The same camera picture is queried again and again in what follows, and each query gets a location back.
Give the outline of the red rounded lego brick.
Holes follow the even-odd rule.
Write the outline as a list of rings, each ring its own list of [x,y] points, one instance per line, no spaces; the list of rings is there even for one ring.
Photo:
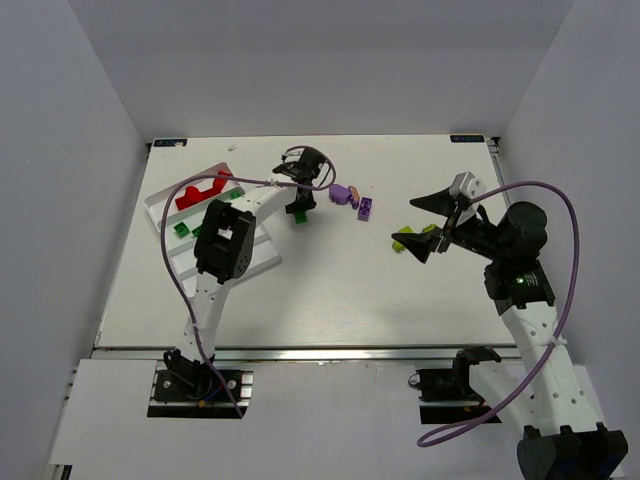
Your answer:
[[[179,211],[183,211],[215,195],[216,189],[214,187],[207,190],[200,190],[196,186],[188,186],[185,189],[184,194],[175,199],[176,208]]]

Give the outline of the green small lego brick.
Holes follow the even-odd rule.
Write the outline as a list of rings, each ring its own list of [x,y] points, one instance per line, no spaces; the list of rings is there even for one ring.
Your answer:
[[[190,229],[184,222],[175,224],[173,226],[173,231],[178,238],[184,238],[190,234]]]

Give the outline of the red sloped lego brick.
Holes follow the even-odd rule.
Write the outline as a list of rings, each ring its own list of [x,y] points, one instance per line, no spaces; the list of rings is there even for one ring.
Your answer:
[[[228,178],[231,176],[231,173],[226,170],[219,170],[217,172],[216,178],[213,181],[212,189],[215,195],[220,194],[228,181]]]

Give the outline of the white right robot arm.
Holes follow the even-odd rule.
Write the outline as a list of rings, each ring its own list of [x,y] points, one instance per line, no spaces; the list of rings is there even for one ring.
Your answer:
[[[608,479],[627,455],[628,442],[622,431],[605,426],[577,378],[562,336],[574,294],[569,292],[563,310],[557,310],[539,261],[547,242],[546,213],[519,201],[492,223],[481,204],[488,196],[477,187],[451,186],[414,198],[412,206],[443,216],[444,225],[392,238],[420,262],[450,245],[488,259],[485,289],[515,341],[526,375],[515,383],[489,347],[459,351],[452,365],[459,389],[479,395],[491,408],[475,419],[429,431],[417,444],[443,444],[497,417],[520,436],[516,455],[524,478]]]

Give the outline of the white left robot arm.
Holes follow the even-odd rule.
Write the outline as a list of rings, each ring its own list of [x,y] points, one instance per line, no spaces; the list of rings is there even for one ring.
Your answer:
[[[178,183],[170,192],[160,221],[162,260],[188,312],[183,339],[163,354],[169,370],[214,370],[216,334],[231,289],[248,270],[255,231],[278,210],[295,215],[316,206],[313,194],[336,180],[332,161],[320,150],[297,145],[286,150],[281,162],[265,180],[221,174],[198,174]],[[168,210],[180,190],[204,179],[230,180],[254,188],[230,202],[213,199],[207,206],[193,248],[196,260],[196,292],[190,297],[171,265],[166,242]]]

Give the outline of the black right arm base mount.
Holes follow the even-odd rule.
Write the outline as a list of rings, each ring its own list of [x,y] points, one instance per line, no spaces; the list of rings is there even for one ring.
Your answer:
[[[418,394],[421,424],[470,421],[488,413],[492,404],[469,385],[471,368],[519,358],[514,348],[491,346],[435,349],[426,357],[416,358],[407,385]]]

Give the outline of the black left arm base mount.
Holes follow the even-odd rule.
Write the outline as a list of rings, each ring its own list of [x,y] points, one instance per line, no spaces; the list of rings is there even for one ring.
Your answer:
[[[185,358],[178,349],[165,351],[163,366],[154,374],[147,417],[241,419],[249,404],[252,373],[238,369],[219,373]]]

